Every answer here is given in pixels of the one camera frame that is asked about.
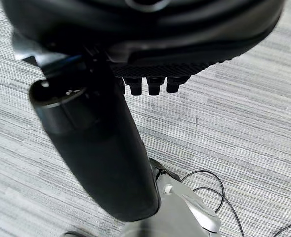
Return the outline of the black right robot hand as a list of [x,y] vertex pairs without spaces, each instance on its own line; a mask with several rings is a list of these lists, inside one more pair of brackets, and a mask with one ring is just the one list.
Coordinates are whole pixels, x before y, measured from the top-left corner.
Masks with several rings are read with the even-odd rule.
[[94,201],[121,221],[160,197],[124,86],[176,93],[190,76],[242,55],[275,28],[282,0],[4,0],[15,57],[40,68],[29,100]]

